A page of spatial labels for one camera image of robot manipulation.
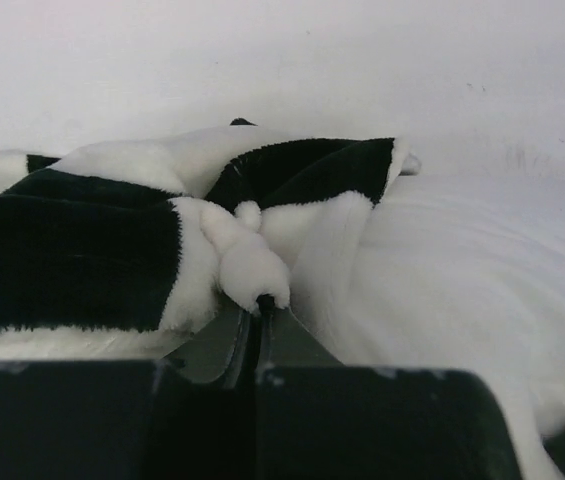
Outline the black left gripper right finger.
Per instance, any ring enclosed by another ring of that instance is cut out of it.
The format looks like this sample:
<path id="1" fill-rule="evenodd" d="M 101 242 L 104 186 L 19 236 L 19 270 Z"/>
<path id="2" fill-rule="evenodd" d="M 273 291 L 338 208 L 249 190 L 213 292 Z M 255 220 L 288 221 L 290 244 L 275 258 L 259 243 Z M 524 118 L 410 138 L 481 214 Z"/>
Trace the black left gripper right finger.
<path id="1" fill-rule="evenodd" d="M 503 414 L 478 376 L 347 366 L 270 297 L 257 303 L 257 478 L 520 477 Z"/>

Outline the black white checkered pillowcase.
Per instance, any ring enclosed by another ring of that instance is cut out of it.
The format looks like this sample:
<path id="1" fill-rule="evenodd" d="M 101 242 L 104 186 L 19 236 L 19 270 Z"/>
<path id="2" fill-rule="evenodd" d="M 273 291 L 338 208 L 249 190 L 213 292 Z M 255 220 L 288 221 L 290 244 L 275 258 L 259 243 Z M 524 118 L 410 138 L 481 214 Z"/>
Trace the black white checkered pillowcase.
<path id="1" fill-rule="evenodd" d="M 53 157 L 0 151 L 0 360 L 162 356 L 225 300 L 285 309 L 308 232 L 352 238 L 420 171 L 400 138 L 317 138 L 237 118 Z"/>

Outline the white pillow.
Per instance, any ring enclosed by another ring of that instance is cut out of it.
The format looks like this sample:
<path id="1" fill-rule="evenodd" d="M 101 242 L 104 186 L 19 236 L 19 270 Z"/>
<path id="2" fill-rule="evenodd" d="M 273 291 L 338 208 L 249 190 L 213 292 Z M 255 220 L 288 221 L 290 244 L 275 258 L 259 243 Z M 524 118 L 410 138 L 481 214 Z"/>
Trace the white pillow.
<path id="1" fill-rule="evenodd" d="M 527 479 L 563 479 L 565 180 L 402 177 L 338 200 L 292 273 L 292 310 L 348 364 L 462 369 L 495 394 Z"/>

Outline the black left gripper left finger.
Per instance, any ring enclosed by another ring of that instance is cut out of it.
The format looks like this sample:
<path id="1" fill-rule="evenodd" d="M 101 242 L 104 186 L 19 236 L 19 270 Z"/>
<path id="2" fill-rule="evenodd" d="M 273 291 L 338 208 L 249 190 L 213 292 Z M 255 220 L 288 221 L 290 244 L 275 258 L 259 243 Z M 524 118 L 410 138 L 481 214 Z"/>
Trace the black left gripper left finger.
<path id="1" fill-rule="evenodd" d="M 160 360 L 0 361 L 0 479 L 249 479 L 255 323 Z"/>

